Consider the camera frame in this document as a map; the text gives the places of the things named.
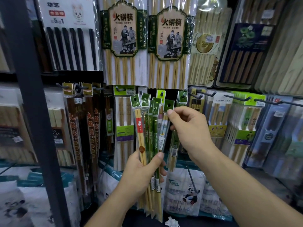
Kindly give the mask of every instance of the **fingernail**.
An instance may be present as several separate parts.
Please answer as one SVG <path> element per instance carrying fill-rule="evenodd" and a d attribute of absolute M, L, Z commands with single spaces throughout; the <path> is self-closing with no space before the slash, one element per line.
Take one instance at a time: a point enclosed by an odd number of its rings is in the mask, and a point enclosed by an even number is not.
<path fill-rule="evenodd" d="M 168 109 L 168 110 L 167 110 L 167 114 L 170 115 L 170 114 L 172 114 L 173 111 L 174 111 L 174 110 L 172 110 L 172 109 Z"/>
<path fill-rule="evenodd" d="M 157 153 L 157 156 L 161 159 L 164 159 L 164 154 L 162 152 Z"/>

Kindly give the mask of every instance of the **hand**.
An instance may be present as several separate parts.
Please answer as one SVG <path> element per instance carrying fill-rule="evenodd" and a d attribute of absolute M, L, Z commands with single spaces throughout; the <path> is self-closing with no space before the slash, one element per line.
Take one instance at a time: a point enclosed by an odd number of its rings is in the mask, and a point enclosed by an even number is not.
<path fill-rule="evenodd" d="M 189 107 L 176 107 L 168 110 L 167 115 L 176 129 L 182 146 L 194 162 L 202 151 L 213 147 L 205 115 Z"/>
<path fill-rule="evenodd" d="M 151 181 L 151 177 L 158 167 L 160 167 L 160 174 L 166 176 L 166 171 L 163 168 L 165 162 L 163 161 L 164 154 L 162 152 L 157 153 L 146 166 L 143 166 L 140 162 L 139 155 L 139 150 L 136 150 L 128 158 L 122 178 L 117 186 L 117 189 L 123 193 L 124 199 L 128 200 L 129 206 L 132 206 L 138 197 L 146 191 Z M 164 182 L 164 179 L 161 176 L 160 182 Z"/>

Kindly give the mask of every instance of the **crumpled white paper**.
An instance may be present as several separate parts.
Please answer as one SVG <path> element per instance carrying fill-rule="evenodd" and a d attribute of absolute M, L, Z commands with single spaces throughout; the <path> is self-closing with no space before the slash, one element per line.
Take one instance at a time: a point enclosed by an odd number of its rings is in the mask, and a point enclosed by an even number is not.
<path fill-rule="evenodd" d="M 180 227 L 178 221 L 176 221 L 172 217 L 169 217 L 169 220 L 165 222 L 165 225 L 168 225 L 169 227 Z"/>

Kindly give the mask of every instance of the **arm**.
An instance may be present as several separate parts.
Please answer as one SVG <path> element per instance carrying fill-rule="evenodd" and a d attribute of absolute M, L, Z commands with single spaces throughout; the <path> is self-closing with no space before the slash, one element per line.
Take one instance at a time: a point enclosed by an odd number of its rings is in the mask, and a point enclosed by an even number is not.
<path fill-rule="evenodd" d="M 213 144 L 206 118 L 189 107 L 167 111 L 182 146 L 207 179 L 240 226 L 296 227 L 303 215 L 287 205 L 254 179 Z"/>
<path fill-rule="evenodd" d="M 158 167 L 164 166 L 164 154 L 158 153 L 150 163 L 143 166 L 139 150 L 129 158 L 116 189 L 87 222 L 85 227 L 121 227 L 125 214 L 149 186 L 150 179 Z M 163 167 L 161 175 L 166 175 Z"/>

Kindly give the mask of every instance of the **red label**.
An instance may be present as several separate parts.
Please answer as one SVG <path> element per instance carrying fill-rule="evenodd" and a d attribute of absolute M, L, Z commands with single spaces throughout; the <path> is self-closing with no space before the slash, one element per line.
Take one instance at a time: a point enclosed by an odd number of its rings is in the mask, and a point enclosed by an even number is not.
<path fill-rule="evenodd" d="M 219 43 L 219 40 L 220 40 L 220 36 L 217 36 L 216 37 L 216 43 Z"/>
<path fill-rule="evenodd" d="M 49 14 L 51 15 L 51 16 L 58 16 L 58 17 L 65 17 L 65 13 L 64 13 L 64 11 L 59 11 L 59 10 L 49 10 L 48 11 L 49 12 Z"/>
<path fill-rule="evenodd" d="M 140 118 L 136 118 L 136 124 L 137 124 L 137 132 L 138 133 L 143 133 L 143 129 L 142 129 L 142 119 Z"/>

